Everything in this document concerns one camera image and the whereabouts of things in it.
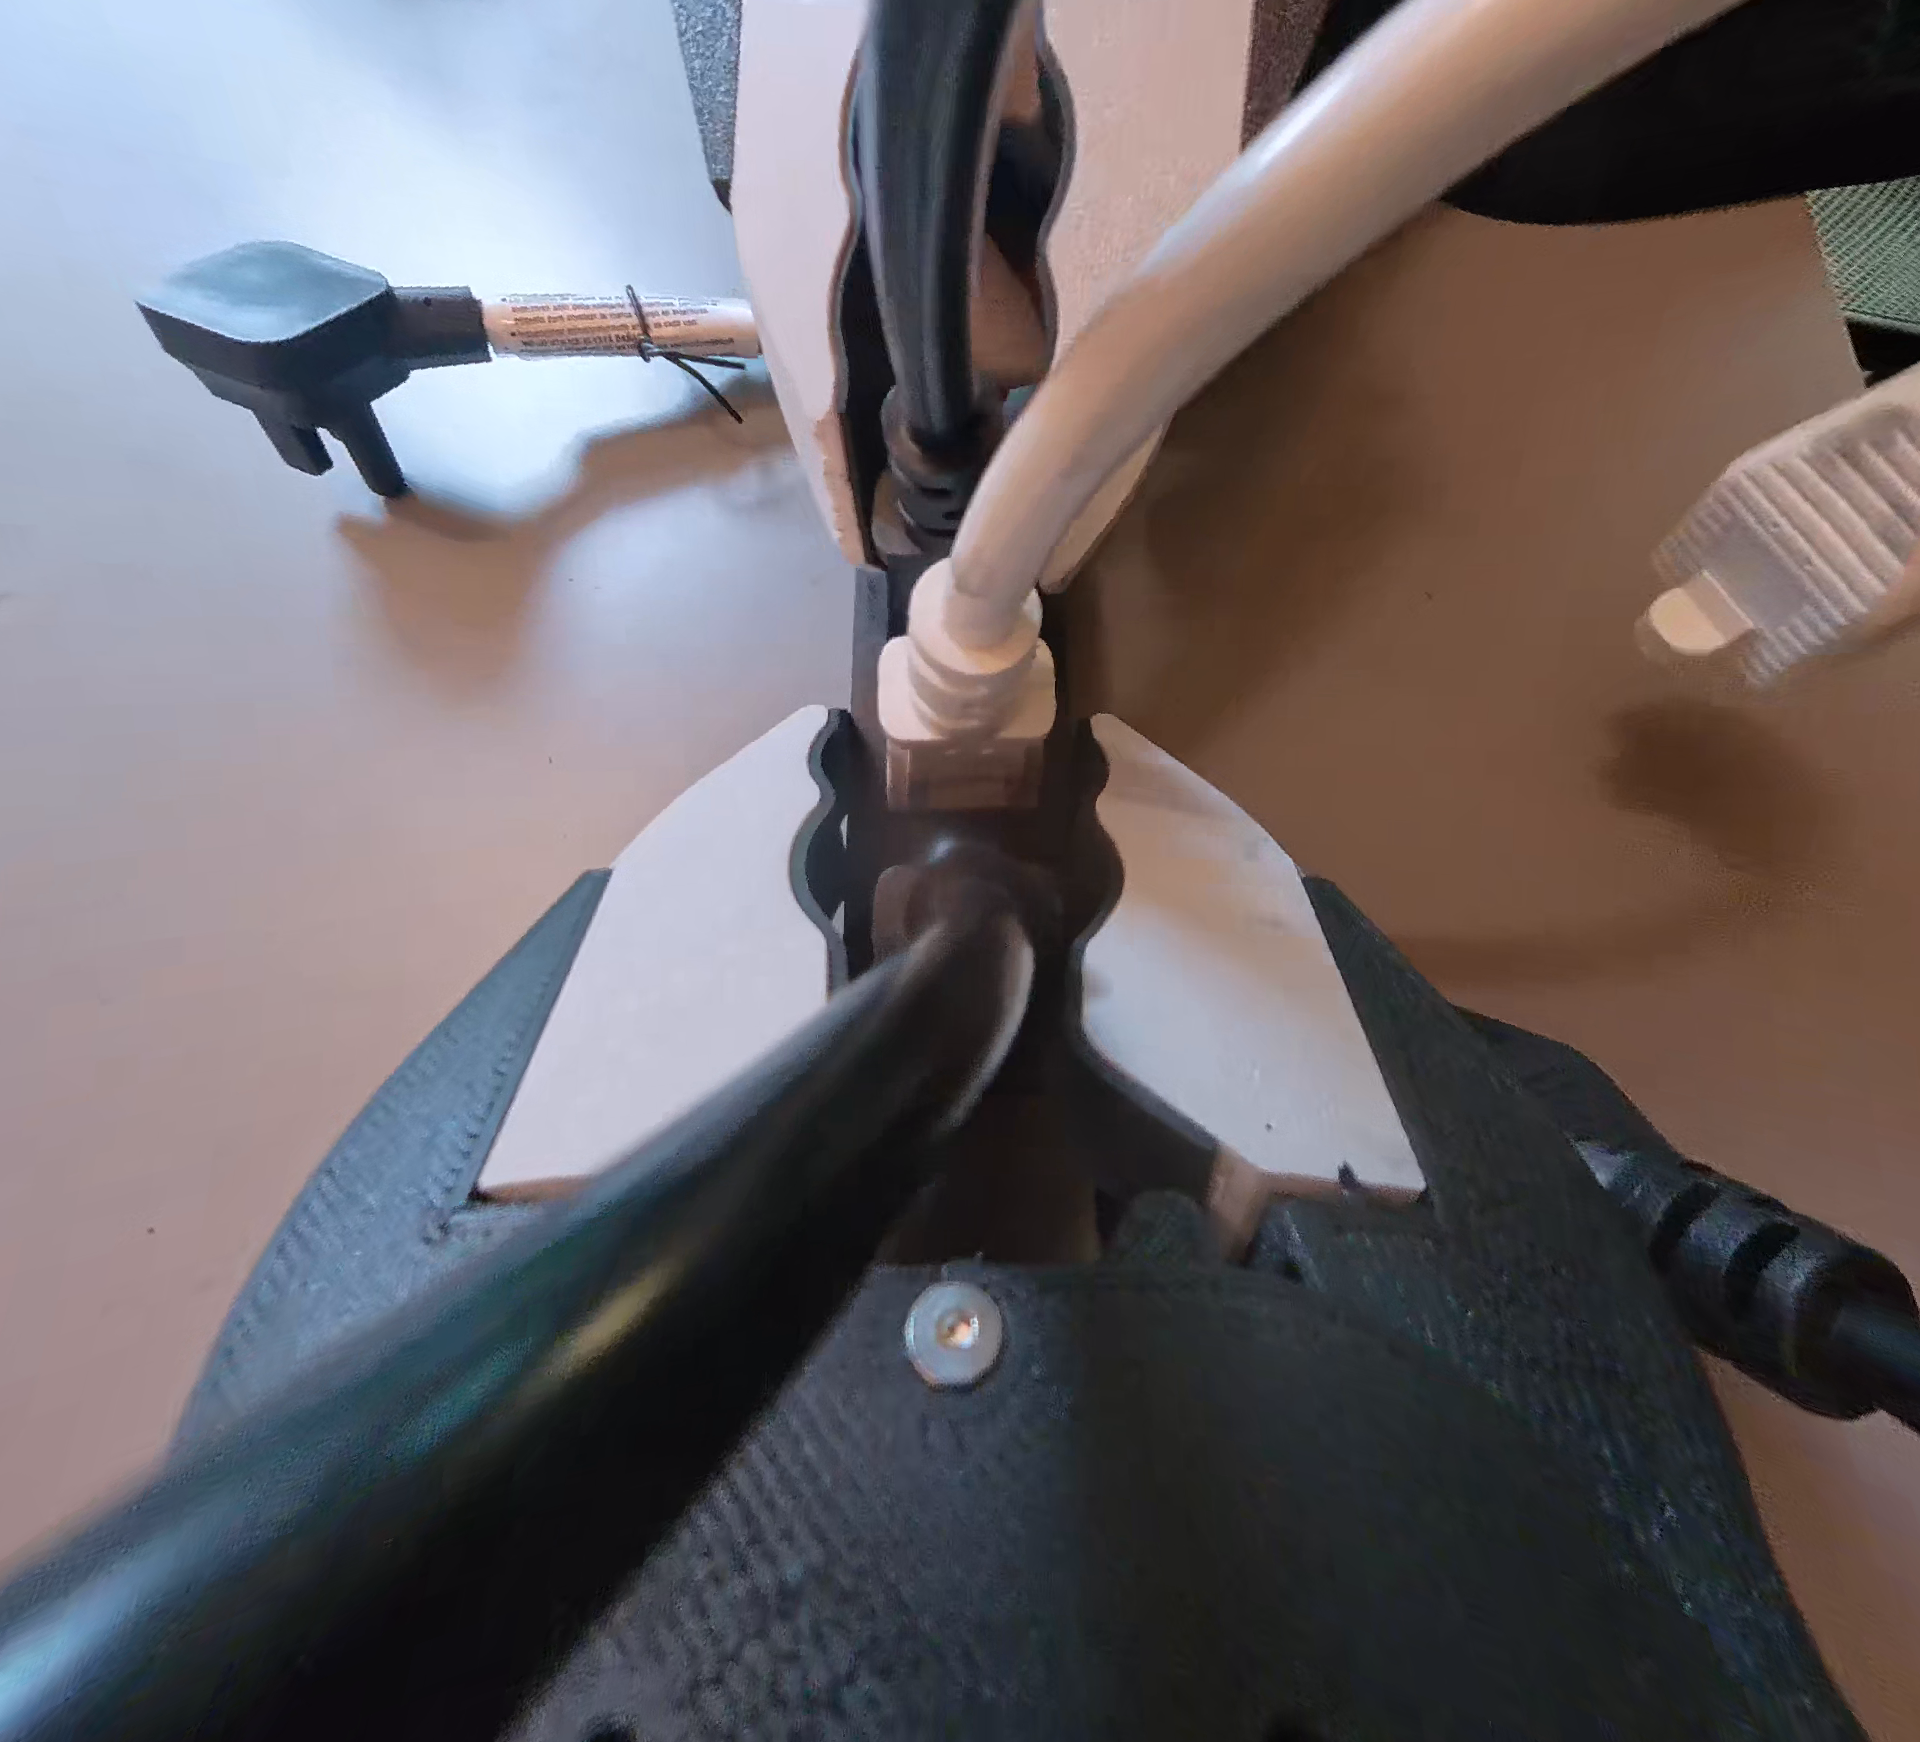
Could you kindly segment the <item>black power strip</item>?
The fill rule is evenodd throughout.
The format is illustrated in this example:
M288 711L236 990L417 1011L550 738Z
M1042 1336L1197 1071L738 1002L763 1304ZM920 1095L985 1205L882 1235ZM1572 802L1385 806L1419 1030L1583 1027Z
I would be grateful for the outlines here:
M882 802L876 662L906 614L906 573L862 567L851 608L851 727L833 745L840 809L839 932L862 974L890 951L911 886L952 847L995 853L1037 938L1037 985L995 1085L956 1133L944 1167L886 1235L886 1264L996 1268L1095 1260L1112 1222L1102 1198L1102 1078L1083 1044L1083 950L1107 916L1120 868L1095 799L1107 779L1087 720L1064 711L1042 745L1040 799L1020 813L912 813Z

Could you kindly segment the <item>grey mesh fabric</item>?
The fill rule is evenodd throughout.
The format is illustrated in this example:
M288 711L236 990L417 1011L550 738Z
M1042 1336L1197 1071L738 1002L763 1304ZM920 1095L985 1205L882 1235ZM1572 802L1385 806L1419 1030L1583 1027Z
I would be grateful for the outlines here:
M1916 334L1916 176L1805 196L1847 322Z

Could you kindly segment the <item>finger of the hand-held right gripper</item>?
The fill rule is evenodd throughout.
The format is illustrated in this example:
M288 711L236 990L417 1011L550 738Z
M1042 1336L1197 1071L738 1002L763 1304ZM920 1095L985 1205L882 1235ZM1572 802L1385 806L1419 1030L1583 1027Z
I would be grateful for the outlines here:
M1040 0L1064 119L1040 264L1053 354L1240 153L1255 0Z
M872 0L741 0L731 216L759 358L816 510L862 564L840 283L851 264L851 77Z

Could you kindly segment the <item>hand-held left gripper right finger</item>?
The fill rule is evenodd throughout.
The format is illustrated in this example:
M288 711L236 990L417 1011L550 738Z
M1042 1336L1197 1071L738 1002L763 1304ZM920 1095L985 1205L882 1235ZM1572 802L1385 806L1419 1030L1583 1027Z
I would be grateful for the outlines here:
M1419 1156L1284 845L1114 716L1093 718L1119 898L1078 955L1083 1036L1146 1128L1146 1186L1215 1227L1359 1188L1413 1202Z

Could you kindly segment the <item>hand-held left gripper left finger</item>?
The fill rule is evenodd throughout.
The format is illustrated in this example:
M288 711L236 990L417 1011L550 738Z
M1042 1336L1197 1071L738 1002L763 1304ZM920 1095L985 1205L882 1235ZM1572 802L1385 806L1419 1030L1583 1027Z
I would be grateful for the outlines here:
M851 755L844 707L800 707L616 853L476 1195L581 1186L827 1003L849 974Z

